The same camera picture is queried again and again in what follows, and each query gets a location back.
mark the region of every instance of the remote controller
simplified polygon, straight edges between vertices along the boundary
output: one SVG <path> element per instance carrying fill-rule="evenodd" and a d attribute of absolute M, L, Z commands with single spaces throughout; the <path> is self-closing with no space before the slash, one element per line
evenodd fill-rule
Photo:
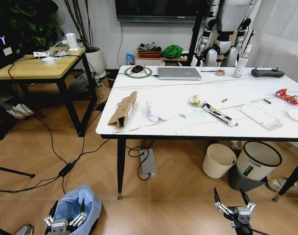
<path fill-rule="evenodd" d="M 257 68 L 251 70 L 254 77 L 282 77 L 285 75 L 283 71 L 277 69 L 273 70 L 258 70 Z"/>

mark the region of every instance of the green cloth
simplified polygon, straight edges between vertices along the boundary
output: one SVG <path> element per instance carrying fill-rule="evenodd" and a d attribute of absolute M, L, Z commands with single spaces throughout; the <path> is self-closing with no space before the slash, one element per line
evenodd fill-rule
<path fill-rule="evenodd" d="M 171 45 L 162 52 L 162 57 L 167 59 L 180 59 L 183 49 L 178 45 Z"/>

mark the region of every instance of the computer mouse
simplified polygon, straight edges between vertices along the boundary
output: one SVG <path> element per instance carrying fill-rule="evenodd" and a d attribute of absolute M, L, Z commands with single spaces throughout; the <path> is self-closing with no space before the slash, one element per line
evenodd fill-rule
<path fill-rule="evenodd" d="M 131 70 L 131 72 L 134 72 L 134 73 L 139 73 L 143 70 L 143 67 L 141 65 L 136 65 L 133 67 L 133 69 Z"/>

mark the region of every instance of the white plate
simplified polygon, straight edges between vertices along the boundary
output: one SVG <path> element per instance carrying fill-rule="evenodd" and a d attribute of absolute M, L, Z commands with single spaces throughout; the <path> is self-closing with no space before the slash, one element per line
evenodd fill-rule
<path fill-rule="evenodd" d="M 288 111 L 289 117 L 298 121 L 298 109 L 291 109 Z"/>

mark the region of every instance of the spray bottle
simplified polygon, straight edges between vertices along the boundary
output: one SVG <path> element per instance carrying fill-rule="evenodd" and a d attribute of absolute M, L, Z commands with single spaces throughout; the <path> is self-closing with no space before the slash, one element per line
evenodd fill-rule
<path fill-rule="evenodd" d="M 249 60 L 249 53 L 251 51 L 252 45 L 249 44 L 245 50 L 245 52 L 240 56 L 238 64 L 235 67 L 235 70 L 233 71 L 232 76 L 234 77 L 240 77 L 243 71 L 243 68 L 247 65 L 247 62 Z"/>

